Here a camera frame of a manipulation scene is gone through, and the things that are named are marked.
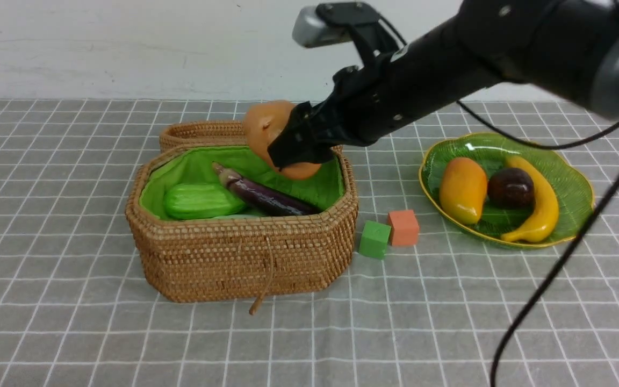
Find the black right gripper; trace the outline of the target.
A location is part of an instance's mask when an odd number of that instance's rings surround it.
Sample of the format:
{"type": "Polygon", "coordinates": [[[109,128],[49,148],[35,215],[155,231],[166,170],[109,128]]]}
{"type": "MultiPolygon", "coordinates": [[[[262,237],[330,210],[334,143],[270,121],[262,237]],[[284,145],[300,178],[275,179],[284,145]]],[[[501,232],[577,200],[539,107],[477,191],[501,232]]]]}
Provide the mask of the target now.
{"type": "Polygon", "coordinates": [[[368,69],[349,76],[317,113],[309,101],[296,104],[267,147],[273,166],[327,163],[338,144],[370,145],[455,100],[444,55],[403,48],[377,64],[375,78],[366,78],[368,69]]]}

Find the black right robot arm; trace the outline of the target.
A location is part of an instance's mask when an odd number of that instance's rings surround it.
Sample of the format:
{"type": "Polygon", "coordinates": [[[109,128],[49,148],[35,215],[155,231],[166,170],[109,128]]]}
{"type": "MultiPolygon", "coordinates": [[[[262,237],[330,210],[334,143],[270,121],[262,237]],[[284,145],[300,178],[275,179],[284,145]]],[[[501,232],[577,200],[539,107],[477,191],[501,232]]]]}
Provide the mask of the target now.
{"type": "Polygon", "coordinates": [[[297,105],[271,142],[272,165],[324,163],[330,149],[366,147],[391,132],[498,83],[530,84],[619,121],[619,2],[464,1],[415,41],[364,2],[300,12],[303,47],[354,43],[363,66],[334,74],[319,105],[297,105]]]}

